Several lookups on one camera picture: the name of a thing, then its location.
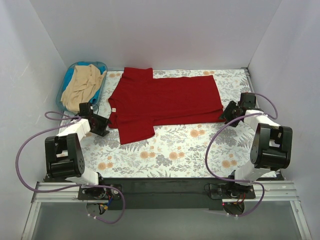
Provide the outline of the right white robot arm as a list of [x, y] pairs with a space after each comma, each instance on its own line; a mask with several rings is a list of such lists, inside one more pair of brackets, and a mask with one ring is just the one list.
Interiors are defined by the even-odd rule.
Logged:
[[[271, 103], [275, 111], [274, 116], [257, 106], [257, 96]], [[293, 130], [276, 123], [278, 116], [278, 110], [269, 98], [260, 93], [243, 92], [240, 100], [230, 101], [219, 117], [228, 126], [236, 127], [242, 121], [255, 131], [249, 161], [234, 171], [235, 181], [226, 186], [230, 198], [239, 198], [245, 192], [244, 186], [251, 186], [264, 174], [289, 166]]]

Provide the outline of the red t shirt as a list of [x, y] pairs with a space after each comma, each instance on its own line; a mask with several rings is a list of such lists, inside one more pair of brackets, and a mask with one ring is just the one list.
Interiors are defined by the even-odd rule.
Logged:
[[153, 137], [155, 126], [217, 123], [223, 113], [213, 76], [154, 78], [152, 68], [126, 67], [108, 102], [122, 145]]

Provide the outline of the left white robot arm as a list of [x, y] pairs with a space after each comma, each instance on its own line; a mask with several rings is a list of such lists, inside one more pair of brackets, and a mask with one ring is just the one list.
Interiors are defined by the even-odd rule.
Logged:
[[46, 174], [50, 179], [91, 185], [89, 194], [95, 200], [101, 200], [106, 196], [106, 187], [99, 183], [101, 175], [85, 166], [80, 142], [88, 133], [106, 136], [111, 122], [95, 114], [90, 102], [79, 104], [77, 116], [79, 120], [74, 118], [71, 125], [58, 135], [45, 139]]

